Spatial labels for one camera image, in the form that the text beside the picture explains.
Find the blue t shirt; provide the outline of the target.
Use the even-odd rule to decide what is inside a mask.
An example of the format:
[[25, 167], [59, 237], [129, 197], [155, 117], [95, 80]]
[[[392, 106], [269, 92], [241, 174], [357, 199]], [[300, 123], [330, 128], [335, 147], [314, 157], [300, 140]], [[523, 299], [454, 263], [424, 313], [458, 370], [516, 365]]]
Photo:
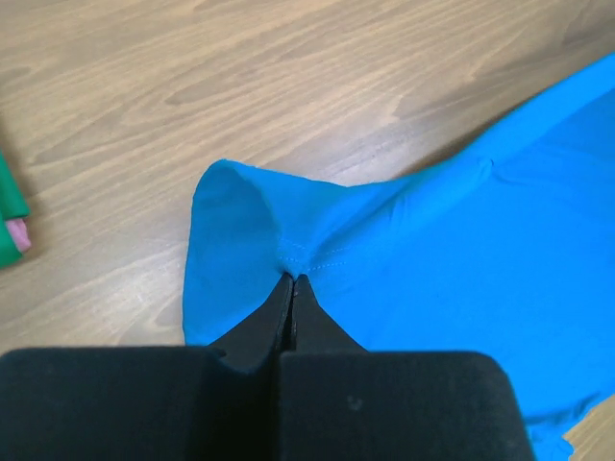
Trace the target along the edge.
[[537, 457], [614, 392], [614, 59], [529, 100], [452, 158], [342, 186], [220, 160], [192, 201], [184, 339], [207, 345], [283, 275], [370, 351], [482, 352]]

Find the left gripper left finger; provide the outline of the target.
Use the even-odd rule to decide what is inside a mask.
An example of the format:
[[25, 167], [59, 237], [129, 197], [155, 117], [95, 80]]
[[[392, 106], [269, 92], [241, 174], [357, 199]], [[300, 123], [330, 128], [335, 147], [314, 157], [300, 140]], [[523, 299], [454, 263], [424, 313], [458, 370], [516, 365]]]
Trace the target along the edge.
[[268, 460], [293, 293], [208, 347], [31, 348], [1, 358], [5, 460]]

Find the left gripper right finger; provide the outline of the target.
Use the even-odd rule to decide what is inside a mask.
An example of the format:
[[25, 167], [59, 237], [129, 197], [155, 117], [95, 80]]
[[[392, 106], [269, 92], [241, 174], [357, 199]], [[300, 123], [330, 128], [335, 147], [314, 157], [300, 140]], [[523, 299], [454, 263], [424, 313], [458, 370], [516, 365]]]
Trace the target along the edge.
[[279, 362], [282, 460], [530, 460], [509, 379], [476, 352], [368, 352], [294, 285]]

